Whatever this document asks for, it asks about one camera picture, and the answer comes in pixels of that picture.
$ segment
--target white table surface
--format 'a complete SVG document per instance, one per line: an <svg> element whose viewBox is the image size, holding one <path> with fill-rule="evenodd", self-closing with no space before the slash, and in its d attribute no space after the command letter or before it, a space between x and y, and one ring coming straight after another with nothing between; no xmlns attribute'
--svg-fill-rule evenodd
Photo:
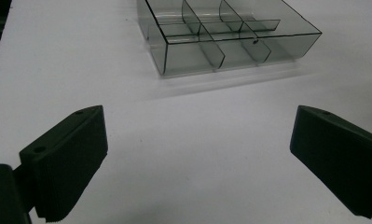
<svg viewBox="0 0 372 224"><path fill-rule="evenodd" d="M16 168L52 126L103 105L108 156L63 224L372 224L289 149L298 105L372 132L372 0L287 2L323 32L304 58L162 79L135 1L13 1L0 163Z"/></svg>

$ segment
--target screw hole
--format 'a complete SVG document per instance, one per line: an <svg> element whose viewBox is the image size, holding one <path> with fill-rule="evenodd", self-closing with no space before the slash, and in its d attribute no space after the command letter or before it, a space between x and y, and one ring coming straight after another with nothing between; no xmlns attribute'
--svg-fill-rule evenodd
<svg viewBox="0 0 372 224"><path fill-rule="evenodd" d="M43 152L44 150L46 150L45 147L37 147L37 148L34 149L34 152L35 153L40 153L40 152Z"/></svg>

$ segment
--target clear plastic organizer box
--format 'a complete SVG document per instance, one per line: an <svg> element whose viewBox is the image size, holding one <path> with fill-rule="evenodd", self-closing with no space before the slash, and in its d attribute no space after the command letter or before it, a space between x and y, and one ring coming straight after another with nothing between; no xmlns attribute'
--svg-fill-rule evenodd
<svg viewBox="0 0 372 224"><path fill-rule="evenodd" d="M163 76L303 57L322 34L282 0L137 0Z"/></svg>

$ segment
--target black gripper pad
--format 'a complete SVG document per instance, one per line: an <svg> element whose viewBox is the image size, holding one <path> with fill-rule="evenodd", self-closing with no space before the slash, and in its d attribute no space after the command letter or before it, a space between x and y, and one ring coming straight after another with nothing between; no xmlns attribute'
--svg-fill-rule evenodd
<svg viewBox="0 0 372 224"><path fill-rule="evenodd" d="M301 105L290 148L356 216L372 218L372 133Z"/></svg>
<svg viewBox="0 0 372 224"><path fill-rule="evenodd" d="M34 177L39 217L64 219L107 154L101 105L79 110L20 152L21 165Z"/></svg>

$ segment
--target transparent tray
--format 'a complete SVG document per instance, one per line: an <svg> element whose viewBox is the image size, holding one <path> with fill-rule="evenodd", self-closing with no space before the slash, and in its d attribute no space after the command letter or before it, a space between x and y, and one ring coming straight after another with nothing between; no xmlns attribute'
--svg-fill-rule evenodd
<svg viewBox="0 0 372 224"><path fill-rule="evenodd" d="M163 76L303 57L322 34L282 0L137 0Z"/></svg>

